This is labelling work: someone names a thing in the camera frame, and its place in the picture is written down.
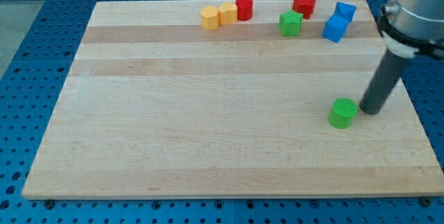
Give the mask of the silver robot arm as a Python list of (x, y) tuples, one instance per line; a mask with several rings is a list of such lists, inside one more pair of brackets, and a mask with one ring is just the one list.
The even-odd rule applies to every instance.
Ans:
[(388, 0), (377, 27), (388, 50), (401, 58), (443, 59), (443, 0)]

